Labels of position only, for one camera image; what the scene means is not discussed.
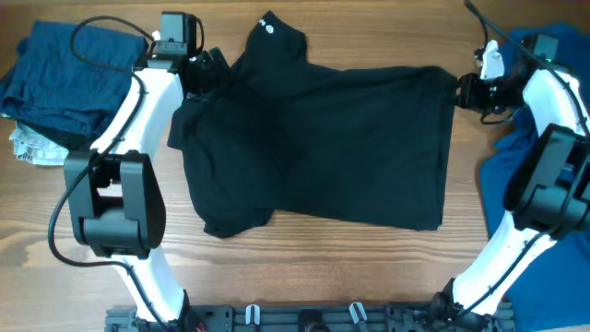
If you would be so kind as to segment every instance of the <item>white clip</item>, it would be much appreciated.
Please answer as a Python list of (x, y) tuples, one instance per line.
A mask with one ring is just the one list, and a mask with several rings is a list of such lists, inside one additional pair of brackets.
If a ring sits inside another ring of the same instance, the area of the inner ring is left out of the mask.
[(154, 37), (154, 41), (159, 41), (161, 39), (161, 36), (159, 35), (159, 31), (155, 30), (154, 32), (151, 33), (151, 36)]
[(252, 310), (254, 310), (254, 325), (260, 325), (260, 307), (256, 304), (250, 304), (246, 307), (246, 325), (251, 325), (252, 322)]
[(361, 302), (354, 302), (348, 307), (348, 310), (350, 311), (354, 324), (367, 320), (367, 314), (365, 313), (365, 308), (362, 306)]
[(491, 40), (486, 45), (486, 51), (481, 56), (481, 74), (482, 80), (490, 80), (504, 76), (504, 62), (502, 55), (498, 52), (498, 42)]

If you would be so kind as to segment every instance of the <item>blue cloth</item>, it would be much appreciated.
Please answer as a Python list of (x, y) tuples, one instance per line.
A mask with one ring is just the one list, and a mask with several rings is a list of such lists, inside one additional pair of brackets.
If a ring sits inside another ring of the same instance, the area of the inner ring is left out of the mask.
[[(37, 21), (2, 80), (0, 113), (70, 133), (101, 134), (131, 86), (124, 73), (87, 65), (72, 54), (74, 25)], [(85, 27), (76, 48), (88, 59), (131, 68), (146, 50), (143, 37)]]
[[(560, 38), (556, 58), (571, 65), (581, 82), (581, 96), (590, 101), (590, 35), (558, 24), (541, 29), (516, 29), (510, 35), (520, 41), (528, 33), (546, 31)], [(517, 50), (501, 47), (506, 68)], [(482, 201), (488, 229), (494, 233), (502, 221), (504, 190), (533, 143), (537, 140), (533, 116), (522, 110), (513, 121), (513, 131), (495, 143), (498, 153), (479, 170)], [(590, 230), (572, 233), (537, 258), (508, 290), (517, 331), (590, 324)]]

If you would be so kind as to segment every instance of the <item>black t-shirt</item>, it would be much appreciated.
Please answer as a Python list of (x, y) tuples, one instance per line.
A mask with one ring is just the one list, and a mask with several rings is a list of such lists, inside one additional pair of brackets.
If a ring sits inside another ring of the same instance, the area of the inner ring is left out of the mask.
[(168, 144), (205, 232), (230, 237), (274, 209), (436, 230), (456, 79), (435, 66), (339, 71), (266, 13), (222, 89), (186, 100)]

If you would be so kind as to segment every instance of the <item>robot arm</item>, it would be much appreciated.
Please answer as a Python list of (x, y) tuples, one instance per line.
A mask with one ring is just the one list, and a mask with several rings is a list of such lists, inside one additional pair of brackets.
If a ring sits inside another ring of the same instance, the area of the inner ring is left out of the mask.
[[(544, 56), (550, 56), (547, 53), (555, 54), (557, 50), (557, 40), (553, 39), (539, 34), (528, 47), (532, 52), (540, 49)], [(588, 120), (578, 92), (579, 82), (556, 70), (569, 84), (572, 95), (548, 70), (530, 66), (528, 69), (532, 75), (525, 80), (521, 77), (504, 78), (504, 73), (500, 72), (503, 67), (497, 64), (501, 60), (497, 43), (490, 41), (484, 53), (480, 79), (469, 77), (469, 84), (463, 86), (468, 89), (462, 89), (460, 101), (471, 101), (471, 107), (467, 108), (499, 113), (505, 110), (505, 102), (518, 102), (506, 98), (509, 94), (504, 92), (521, 90), (522, 104), (515, 106), (528, 107), (541, 138), (507, 188), (504, 198), (507, 211), (499, 229), (473, 265), (452, 280), (452, 292), (448, 291), (452, 294), (447, 296), (455, 306), (471, 308), (472, 313), (481, 316), (496, 312), (504, 293), (535, 258), (570, 231), (587, 227), (590, 221), (585, 215), (588, 209), (588, 197), (584, 194), (587, 183), (582, 181), (588, 175), (583, 137), (583, 123), (586, 122), (587, 126)], [(525, 85), (518, 88), (516, 82)], [(498, 96), (496, 91), (504, 92)], [(577, 115), (578, 106), (573, 97), (577, 99), (583, 118)], [(487, 293), (489, 295), (481, 301), (482, 295)]]
[[(166, 209), (152, 169), (166, 126), (183, 102), (186, 72), (198, 73), (198, 66), (211, 60), (208, 53), (201, 54), (202, 45), (196, 48), (197, 22), (200, 24), (193, 15), (162, 13), (164, 39), (156, 41), (154, 55), (145, 55), (134, 66), (147, 94), (123, 138), (68, 198), (77, 241), (90, 246), (96, 256), (124, 263), (135, 272), (136, 280), (125, 268), (114, 266), (136, 301), (136, 317), (146, 330), (151, 330), (150, 325), (159, 326), (155, 324), (158, 319), (173, 330), (200, 328), (160, 246)], [(192, 56), (203, 62), (191, 63)], [(68, 185), (119, 135), (133, 114), (139, 92), (139, 82), (132, 79), (124, 103), (92, 150), (69, 154), (64, 166)], [(99, 194), (99, 188), (111, 184), (121, 185), (121, 196)]]

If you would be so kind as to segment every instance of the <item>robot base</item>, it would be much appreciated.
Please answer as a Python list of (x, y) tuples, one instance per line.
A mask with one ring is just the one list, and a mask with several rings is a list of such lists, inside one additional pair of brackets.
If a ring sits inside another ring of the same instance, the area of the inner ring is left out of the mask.
[[(202, 332), (427, 332), (438, 331), (444, 322), (427, 323), (427, 302), (395, 302), (381, 306), (365, 306), (366, 320), (355, 324), (347, 306), (264, 307), (260, 309), (259, 325), (251, 319), (246, 324), (245, 307), (230, 305), (194, 305), (195, 312), (205, 323)], [(137, 322), (136, 310), (107, 311), (105, 332), (161, 331), (157, 324)], [(513, 311), (510, 303), (501, 303), (485, 332), (514, 332)], [(441, 332), (467, 332), (449, 326)]]

